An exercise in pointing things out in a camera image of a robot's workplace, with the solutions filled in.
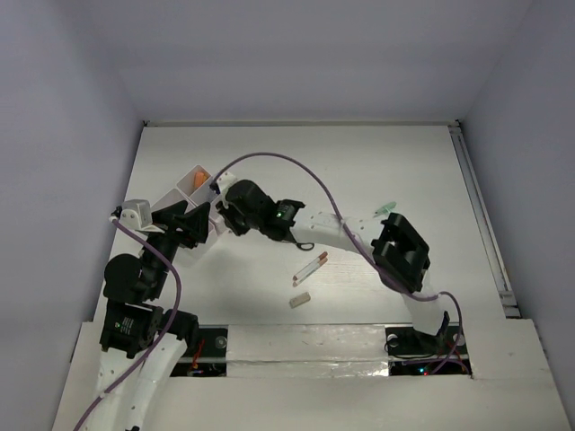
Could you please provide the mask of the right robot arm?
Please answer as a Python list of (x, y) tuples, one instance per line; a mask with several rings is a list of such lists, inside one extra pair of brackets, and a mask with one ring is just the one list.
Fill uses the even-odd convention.
[(448, 312), (425, 286), (429, 246), (403, 215), (378, 220), (317, 211), (300, 201), (275, 201), (251, 180), (218, 179), (210, 188), (220, 197), (217, 212), (237, 236), (255, 230), (274, 242), (324, 245), (366, 258), (384, 286), (402, 296), (415, 345), (433, 352), (446, 342)]

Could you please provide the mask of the small spray bottle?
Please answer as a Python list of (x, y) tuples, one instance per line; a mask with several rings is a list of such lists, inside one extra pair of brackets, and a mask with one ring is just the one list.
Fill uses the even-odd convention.
[(212, 181), (209, 185), (210, 189), (213, 190), (216, 194), (220, 193), (220, 188), (216, 181)]

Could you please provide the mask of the orange cap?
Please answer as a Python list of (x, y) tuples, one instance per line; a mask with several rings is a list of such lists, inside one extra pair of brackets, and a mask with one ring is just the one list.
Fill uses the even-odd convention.
[(209, 176), (204, 171), (196, 171), (193, 177), (193, 187), (194, 189), (200, 188), (207, 180)]

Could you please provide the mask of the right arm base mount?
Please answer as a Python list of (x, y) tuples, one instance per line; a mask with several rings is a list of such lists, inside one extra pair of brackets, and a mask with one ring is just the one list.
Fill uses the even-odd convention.
[(384, 350), (391, 376), (472, 375), (464, 333), (456, 325), (438, 344), (424, 342), (410, 326), (386, 327)]

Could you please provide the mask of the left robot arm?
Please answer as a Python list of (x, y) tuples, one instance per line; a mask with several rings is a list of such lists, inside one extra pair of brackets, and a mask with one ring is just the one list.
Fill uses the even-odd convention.
[(111, 213), (111, 223), (142, 249), (111, 258), (104, 269), (106, 308), (94, 400), (75, 429), (146, 429), (176, 363), (197, 348), (197, 316), (177, 305), (165, 310), (154, 301), (168, 277), (181, 299), (173, 260), (178, 249), (207, 241), (209, 212), (208, 203), (190, 207), (181, 200), (154, 211), (148, 201), (131, 199)]

